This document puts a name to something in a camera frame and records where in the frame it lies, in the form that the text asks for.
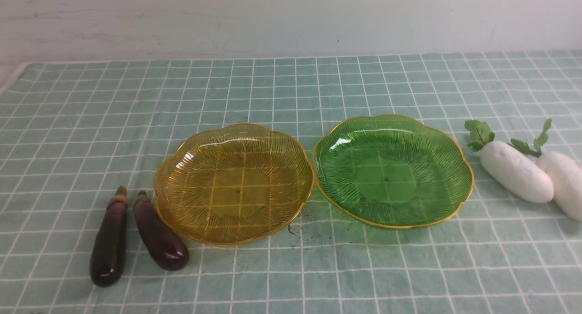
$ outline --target green leaf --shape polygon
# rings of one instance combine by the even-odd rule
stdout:
[[[544,146],[544,144],[547,142],[547,134],[540,134],[540,136],[538,137],[538,143],[540,144],[540,148],[541,146]]]
[[[540,141],[537,139],[534,139],[534,148],[538,151],[541,152],[541,145],[540,145]]]
[[[522,153],[528,154],[530,152],[530,146],[528,146],[525,142],[522,142],[521,140],[511,139],[511,144],[515,149],[519,150]]]
[[[544,129],[542,130],[541,134],[544,134],[547,132],[547,130],[549,130],[549,128],[552,126],[552,119],[547,119],[544,122]]]
[[[475,131],[477,132],[476,138],[477,140],[481,141],[484,144],[487,144],[491,140],[489,140],[489,135],[491,134],[491,129],[489,129],[489,125],[486,122],[480,123],[476,128]]]
[[[481,150],[481,148],[483,148],[484,145],[480,142],[474,141],[469,143],[467,146],[469,146],[473,152],[478,152]]]
[[[467,129],[468,131],[473,131],[474,129],[477,128],[477,126],[480,123],[481,122],[479,122],[478,120],[467,120],[465,121],[465,129]]]

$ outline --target gold plate rim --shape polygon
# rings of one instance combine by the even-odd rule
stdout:
[[[204,239],[201,238],[196,238],[193,237],[189,234],[185,234],[181,231],[177,231],[177,229],[175,229],[171,224],[168,223],[168,221],[166,221],[164,219],[164,217],[162,216],[162,212],[160,211],[160,207],[158,206],[158,185],[161,185],[162,183],[160,182],[162,179],[160,177],[160,169],[162,167],[164,167],[164,164],[166,164],[167,161],[172,160],[174,156],[176,156],[177,152],[179,152],[182,147],[189,141],[191,141],[193,138],[195,138],[196,136],[200,136],[201,134],[208,134],[208,133],[212,133],[212,132],[218,132],[220,130],[224,130],[227,128],[232,128],[233,126],[255,126],[258,127],[260,129],[264,129],[267,131],[270,131],[274,134],[279,134],[282,136],[285,136],[286,138],[289,138],[290,140],[292,140],[293,143],[295,143],[297,146],[299,146],[299,149],[301,149],[301,152],[303,153],[303,160],[305,161],[305,163],[307,163],[307,166],[309,167],[310,171],[311,171],[311,184],[309,187],[309,192],[307,193],[307,196],[305,197],[304,200],[301,201],[301,204],[297,207],[297,210],[295,211],[295,214],[293,214],[293,216],[291,218],[289,218],[287,221],[283,222],[281,224],[280,227],[278,227],[277,229],[270,229],[269,231],[267,231],[266,233],[262,233],[262,234],[258,234],[252,238],[247,238],[241,241],[236,241],[236,242],[225,242],[225,243],[215,243],[215,242],[208,242]],[[254,124],[254,123],[237,123],[237,124],[231,124],[231,125],[227,125],[224,126],[220,129],[212,129],[212,130],[206,130],[206,131],[202,131],[202,132],[198,132],[197,134],[187,138],[186,140],[184,140],[184,142],[182,142],[180,144],[180,146],[176,149],[176,152],[174,152],[171,156],[169,156],[166,160],[164,160],[164,162],[162,162],[162,165],[160,165],[160,167],[158,168],[158,171],[156,172],[156,177],[154,179],[154,192],[156,193],[156,212],[158,213],[158,216],[160,217],[160,219],[162,220],[162,222],[164,222],[165,225],[167,225],[170,229],[172,229],[172,231],[174,231],[175,233],[178,233],[180,235],[183,235],[187,238],[190,238],[194,241],[200,242],[202,244],[206,244],[206,245],[211,245],[211,246],[234,246],[234,245],[241,245],[241,244],[247,244],[248,242],[253,242],[255,240],[258,240],[260,238],[266,237],[268,235],[272,235],[278,231],[280,231],[281,229],[283,229],[285,226],[289,225],[289,223],[293,222],[293,220],[295,218],[297,218],[297,216],[299,215],[299,213],[301,213],[301,211],[303,210],[303,207],[305,206],[305,204],[307,204],[307,201],[309,200],[309,198],[311,197],[311,194],[313,193],[313,187],[315,185],[316,182],[316,170],[314,169],[313,165],[311,164],[311,162],[309,161],[309,157],[307,156],[307,152],[305,151],[305,149],[303,148],[303,146],[299,143],[299,141],[295,140],[295,138],[293,138],[293,136],[291,136],[290,134],[286,134],[284,132],[280,132],[280,131],[276,131],[276,130],[271,130],[269,128],[266,128],[260,124]]]
[[[326,194],[326,192],[323,190],[323,188],[321,187],[320,184],[320,180],[317,177],[317,169],[316,169],[316,150],[318,148],[318,146],[320,145],[320,142],[322,142],[322,140],[324,140],[325,138],[331,136],[331,134],[333,134],[333,132],[339,128],[340,125],[350,121],[350,120],[357,120],[357,119],[376,119],[379,117],[403,117],[409,120],[412,120],[418,124],[420,124],[423,128],[426,129],[431,129],[431,130],[435,130],[437,132],[440,132],[441,134],[447,136],[447,138],[449,138],[454,144],[455,146],[457,146],[457,149],[459,150],[459,153],[461,154],[461,158],[463,159],[463,162],[465,163],[465,165],[468,167],[469,172],[471,173],[471,189],[469,190],[469,192],[467,193],[467,196],[465,197],[464,200],[462,200],[459,203],[459,206],[457,207],[457,209],[455,210],[455,212],[451,213],[449,216],[445,217],[444,219],[439,219],[438,221],[434,221],[431,223],[424,223],[424,224],[416,224],[416,225],[386,225],[386,224],[380,224],[380,223],[376,223],[376,222],[372,222],[372,221],[368,221],[367,219],[362,219],[361,217],[358,217],[357,215],[354,215],[350,212],[348,212],[346,209],[342,208],[341,206],[339,206],[339,204],[337,204],[334,200],[332,200],[331,198],[329,198],[329,196]],[[330,202],[331,204],[333,204],[335,207],[339,208],[343,213],[346,213],[347,215],[353,217],[354,219],[357,219],[360,222],[372,225],[374,227],[378,227],[378,228],[383,228],[383,229],[394,229],[394,230],[406,230],[406,229],[416,229],[416,228],[425,228],[425,227],[431,227],[433,225],[437,225],[439,223],[443,223],[444,221],[447,221],[448,219],[454,217],[455,215],[457,215],[457,213],[459,213],[459,211],[461,210],[461,208],[463,207],[463,205],[465,204],[465,202],[469,199],[469,197],[471,196],[474,188],[475,188],[475,175],[473,173],[472,167],[469,164],[469,162],[467,161],[465,154],[463,152],[463,149],[461,149],[461,146],[459,145],[459,143],[457,142],[457,140],[454,140],[451,136],[449,136],[449,134],[445,133],[443,130],[439,130],[437,128],[434,128],[432,126],[428,126],[420,121],[418,121],[417,119],[413,118],[413,117],[409,117],[407,115],[397,115],[397,114],[388,114],[388,115],[374,115],[374,116],[356,116],[356,117],[350,117],[349,119],[345,119],[343,121],[341,121],[340,123],[336,124],[330,131],[328,134],[324,135],[322,138],[320,138],[320,140],[318,140],[318,142],[316,142],[316,145],[313,148],[313,153],[311,155],[312,157],[312,161],[313,161],[313,169],[314,169],[314,173],[315,173],[315,180],[316,180],[316,185],[317,188],[320,190],[320,192],[323,194],[323,196],[326,198],[326,200],[328,200],[328,202]]]

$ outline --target plate center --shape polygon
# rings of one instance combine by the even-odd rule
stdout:
[[[403,204],[418,195],[412,167],[380,156],[358,165],[356,186],[366,198],[389,204]]]
[[[219,216],[249,217],[267,204],[269,178],[254,169],[225,169],[216,174],[210,210]]]

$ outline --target white radish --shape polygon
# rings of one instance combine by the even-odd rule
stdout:
[[[480,150],[480,159],[483,168],[517,196],[533,203],[552,200],[554,185],[551,178],[505,142],[491,141],[485,144]]]
[[[570,157],[557,152],[542,154],[536,165],[553,182],[553,200],[572,219],[582,222],[582,169]]]

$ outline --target white wall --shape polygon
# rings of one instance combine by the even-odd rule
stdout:
[[[0,66],[576,47],[582,0],[0,0]]]

